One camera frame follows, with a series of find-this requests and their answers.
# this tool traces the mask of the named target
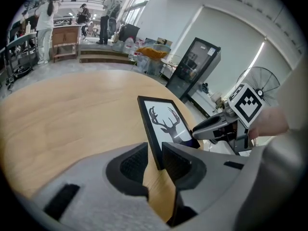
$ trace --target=human hand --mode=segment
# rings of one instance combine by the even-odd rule
[[[284,113],[280,107],[264,108],[251,124],[248,132],[250,140],[259,136],[275,136],[289,129]]]

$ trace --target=electric fan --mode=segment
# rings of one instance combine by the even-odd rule
[[[240,83],[250,85],[258,94],[259,98],[268,106],[278,105],[275,94],[280,83],[276,76],[268,69],[263,67],[247,69],[239,76],[235,86],[237,87]]]

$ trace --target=woman in white outfit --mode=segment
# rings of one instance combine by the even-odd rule
[[[57,0],[49,0],[48,3],[41,5],[35,15],[39,16],[38,31],[38,64],[49,62],[49,45],[53,29],[53,16],[58,12],[59,4]]]

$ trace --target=glass door refrigerator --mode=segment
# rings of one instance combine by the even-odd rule
[[[221,60],[221,48],[195,38],[166,87],[185,101],[212,73]]]

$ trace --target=round table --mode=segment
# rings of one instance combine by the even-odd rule
[[[148,141],[139,95],[172,99],[190,129],[196,125],[187,107],[167,88],[129,71],[68,74],[11,94],[0,106],[0,163],[11,187],[31,198],[84,157]],[[149,188],[150,206],[168,221],[175,186],[166,170],[157,170],[150,148],[143,185]]]

